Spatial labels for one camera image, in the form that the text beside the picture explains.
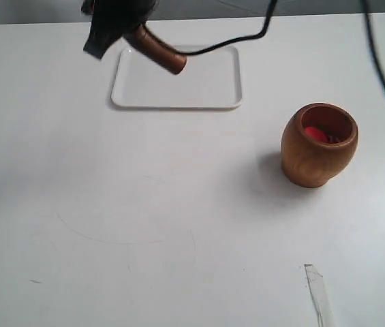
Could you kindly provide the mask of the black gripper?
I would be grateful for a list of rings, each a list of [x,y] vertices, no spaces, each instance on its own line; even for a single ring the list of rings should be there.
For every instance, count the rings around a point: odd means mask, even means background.
[[[84,52],[102,59],[115,42],[147,21],[154,1],[83,1],[81,12],[91,17]]]

